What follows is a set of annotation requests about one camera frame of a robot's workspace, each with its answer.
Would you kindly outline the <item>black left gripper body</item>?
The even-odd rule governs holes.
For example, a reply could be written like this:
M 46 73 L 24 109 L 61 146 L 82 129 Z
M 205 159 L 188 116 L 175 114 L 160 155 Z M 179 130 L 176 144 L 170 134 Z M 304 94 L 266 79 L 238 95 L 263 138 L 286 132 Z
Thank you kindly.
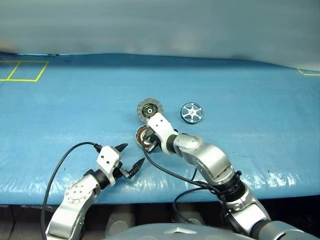
M 118 180 L 121 177 L 124 177 L 126 179 L 130 179 L 131 178 L 130 173 L 128 171 L 124 170 L 122 168 L 122 166 L 123 166 L 123 163 L 120 161 L 118 163 L 118 165 L 114 168 L 113 177 L 114 177 L 115 180 Z

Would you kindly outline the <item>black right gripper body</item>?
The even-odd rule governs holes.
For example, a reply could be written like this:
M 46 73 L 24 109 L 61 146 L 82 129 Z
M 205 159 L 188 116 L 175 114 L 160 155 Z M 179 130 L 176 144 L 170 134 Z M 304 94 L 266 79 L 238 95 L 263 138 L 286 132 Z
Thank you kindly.
M 155 131 L 150 127 L 147 127 L 142 136 L 142 143 L 147 152 L 153 152 L 160 145 L 160 140 L 156 136 Z

